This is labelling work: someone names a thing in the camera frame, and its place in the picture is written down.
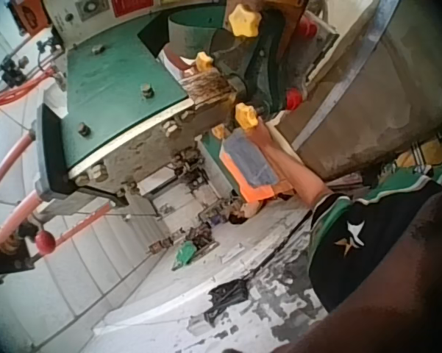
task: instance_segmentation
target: sticker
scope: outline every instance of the sticker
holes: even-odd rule
[[[81,0],[75,6],[82,22],[110,8],[108,0]]]
[[[116,17],[154,5],[154,0],[111,0]]]

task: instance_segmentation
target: skin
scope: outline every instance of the skin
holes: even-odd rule
[[[281,166],[304,202],[313,207],[331,193],[304,165],[275,146],[260,122],[252,142]],[[418,216],[361,286],[286,352],[442,351],[442,195]]]
[[[298,163],[289,154],[284,152],[272,140],[268,128],[260,121],[254,128],[246,132],[251,142],[255,143],[266,157],[273,160],[281,172],[292,184],[299,198],[309,207],[314,208],[316,203],[332,191],[313,171]]]

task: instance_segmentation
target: white star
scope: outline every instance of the white star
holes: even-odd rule
[[[353,225],[349,222],[346,222],[348,225],[348,231],[352,234],[353,240],[356,244],[365,246],[364,242],[358,238],[358,235],[360,234],[361,230],[363,229],[363,226],[365,225],[365,221],[361,222],[361,224]]]

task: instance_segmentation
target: workshop floor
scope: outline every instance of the workshop floor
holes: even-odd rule
[[[170,248],[128,298],[124,306],[109,313],[95,328],[97,334],[157,318],[178,308],[223,282],[238,278],[254,268],[307,210],[297,200],[275,201],[240,226],[222,224],[214,227],[213,237],[219,246],[195,263],[177,271],[172,265],[178,246]]]
[[[274,215],[272,211],[264,210],[259,222],[262,223],[265,216]],[[216,319],[214,327],[197,320],[210,307],[208,295],[198,293],[156,318],[126,321],[111,332],[96,335],[83,352],[215,353],[227,348],[240,352],[271,352],[296,340],[327,314],[307,277],[309,228],[310,221],[250,281],[249,300],[228,307]]]

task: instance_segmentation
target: red label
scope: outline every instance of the red label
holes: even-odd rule
[[[111,0],[116,17],[132,13],[134,11],[150,7],[154,0]]]

